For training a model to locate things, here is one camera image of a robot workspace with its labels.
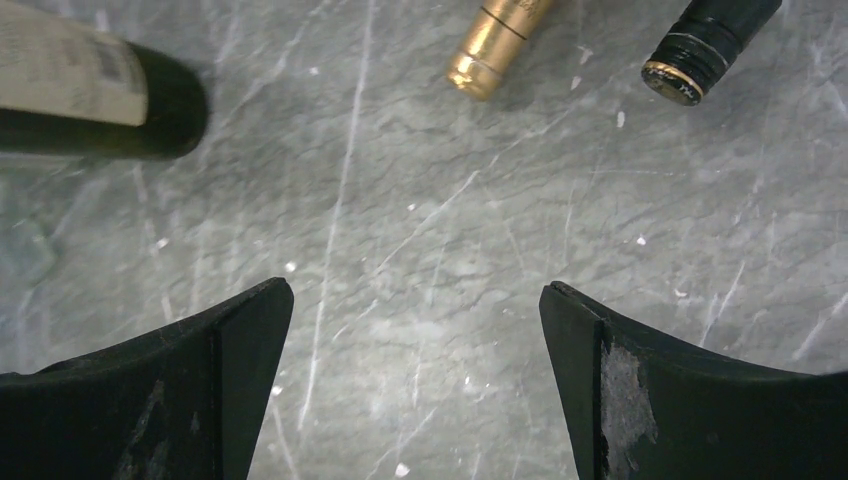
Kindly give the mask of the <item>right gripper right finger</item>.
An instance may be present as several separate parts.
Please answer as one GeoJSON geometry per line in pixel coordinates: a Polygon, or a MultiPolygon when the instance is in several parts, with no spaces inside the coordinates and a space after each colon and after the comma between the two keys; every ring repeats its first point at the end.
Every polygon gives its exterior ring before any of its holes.
{"type": "Polygon", "coordinates": [[[582,479],[843,479],[847,376],[720,355],[555,281],[539,311],[582,479]]]}

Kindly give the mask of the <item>slim amber gold-capped bottle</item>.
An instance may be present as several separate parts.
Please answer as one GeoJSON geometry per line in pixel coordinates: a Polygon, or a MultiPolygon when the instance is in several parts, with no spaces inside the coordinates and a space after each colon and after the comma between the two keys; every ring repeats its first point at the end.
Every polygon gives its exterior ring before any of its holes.
{"type": "Polygon", "coordinates": [[[483,1],[448,64],[446,79],[479,101],[489,99],[552,4],[552,0],[483,1]]]}

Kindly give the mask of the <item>dark green wine bottle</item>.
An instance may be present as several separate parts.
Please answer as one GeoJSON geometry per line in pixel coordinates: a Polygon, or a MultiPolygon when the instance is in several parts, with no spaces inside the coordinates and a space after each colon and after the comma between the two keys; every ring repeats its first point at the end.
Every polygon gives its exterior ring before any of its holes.
{"type": "Polygon", "coordinates": [[[2,151],[170,160],[197,147],[209,117],[199,75],[179,60],[2,2],[2,151]]]}

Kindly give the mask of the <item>dark bottle black cap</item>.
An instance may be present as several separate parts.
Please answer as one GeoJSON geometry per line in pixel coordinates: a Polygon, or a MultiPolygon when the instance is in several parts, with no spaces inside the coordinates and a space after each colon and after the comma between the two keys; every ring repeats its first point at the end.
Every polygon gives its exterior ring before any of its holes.
{"type": "Polygon", "coordinates": [[[781,0],[694,0],[641,69],[653,91],[695,106],[721,80],[781,0]]]}

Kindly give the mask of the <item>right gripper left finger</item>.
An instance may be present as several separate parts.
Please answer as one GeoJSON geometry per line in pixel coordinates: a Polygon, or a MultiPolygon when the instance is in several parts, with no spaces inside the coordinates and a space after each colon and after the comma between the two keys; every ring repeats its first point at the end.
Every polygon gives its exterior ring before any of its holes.
{"type": "Polygon", "coordinates": [[[244,479],[291,322],[272,278],[203,312],[1,377],[5,479],[244,479]]]}

